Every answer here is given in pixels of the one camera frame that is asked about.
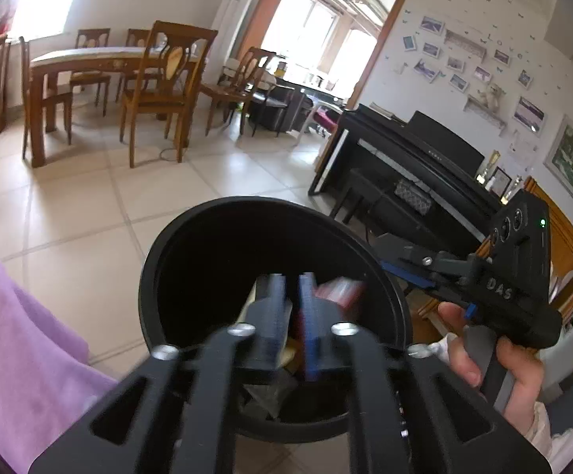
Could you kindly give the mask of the person's right hand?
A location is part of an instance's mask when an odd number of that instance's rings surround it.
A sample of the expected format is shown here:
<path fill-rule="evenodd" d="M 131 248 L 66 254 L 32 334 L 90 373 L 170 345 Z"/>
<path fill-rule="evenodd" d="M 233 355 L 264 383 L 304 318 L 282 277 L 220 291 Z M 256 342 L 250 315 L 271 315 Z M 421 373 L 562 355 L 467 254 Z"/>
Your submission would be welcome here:
<path fill-rule="evenodd" d="M 464 349 L 461 334 L 466 325 L 464 311 L 459 306 L 444 302 L 437 307 L 440 317 L 456 332 L 458 337 L 449 344 L 449 365 L 460 378 L 474 388 L 482 384 L 482 371 Z M 505 406 L 504 417 L 522 435 L 534 421 L 534 406 L 544 381 L 544 366 L 531 352 L 515 346 L 506 337 L 499 339 L 497 358 L 514 377 L 511 397 Z"/>

